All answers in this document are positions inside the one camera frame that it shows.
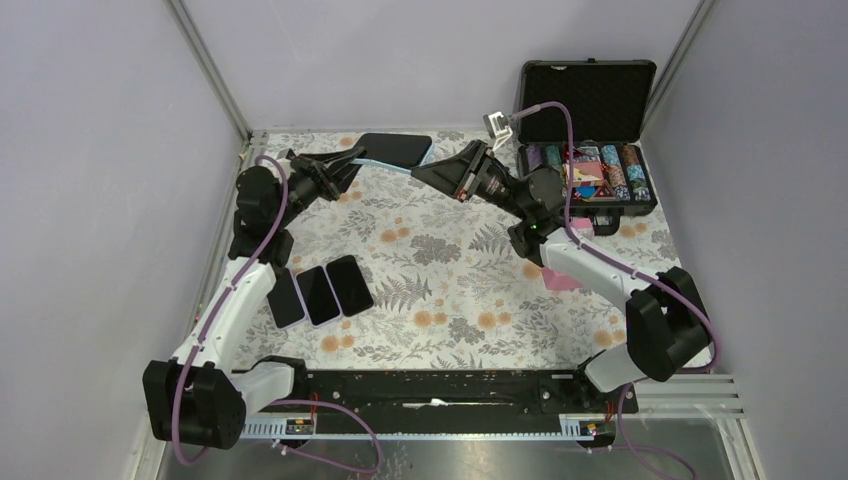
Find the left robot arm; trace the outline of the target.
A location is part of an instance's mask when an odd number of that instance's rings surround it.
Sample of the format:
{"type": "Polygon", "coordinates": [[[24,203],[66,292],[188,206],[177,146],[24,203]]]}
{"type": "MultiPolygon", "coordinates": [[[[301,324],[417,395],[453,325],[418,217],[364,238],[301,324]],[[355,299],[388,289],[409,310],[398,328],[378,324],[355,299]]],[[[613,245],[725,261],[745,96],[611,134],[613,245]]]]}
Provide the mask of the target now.
{"type": "Polygon", "coordinates": [[[235,181],[233,238],[223,277],[191,333],[166,361],[151,361],[142,375],[153,436],[184,444],[229,449],[248,417],[277,402],[296,411],[309,401],[305,363],[266,356],[236,374],[233,362],[250,318],[264,303],[286,302],[282,288],[293,237],[287,226],[318,199],[337,200],[363,147],[323,154],[286,153],[290,166],[267,155],[235,181]]]}

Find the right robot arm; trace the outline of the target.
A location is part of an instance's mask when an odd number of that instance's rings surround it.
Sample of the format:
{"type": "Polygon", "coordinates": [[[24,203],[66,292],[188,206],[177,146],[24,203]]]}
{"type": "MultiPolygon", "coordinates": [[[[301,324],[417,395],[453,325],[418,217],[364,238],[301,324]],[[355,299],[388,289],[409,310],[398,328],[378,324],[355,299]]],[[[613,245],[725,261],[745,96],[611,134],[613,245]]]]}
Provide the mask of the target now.
{"type": "Polygon", "coordinates": [[[621,310],[626,341],[581,364],[573,386],[575,402],[597,412],[613,390],[649,378],[666,381],[714,343],[691,275],[674,267],[649,274],[603,251],[567,223],[563,176],[539,167],[516,178],[482,141],[473,141],[446,160],[416,166],[416,180],[459,201],[473,197],[518,218],[508,230],[522,258],[575,278],[621,310]]]}

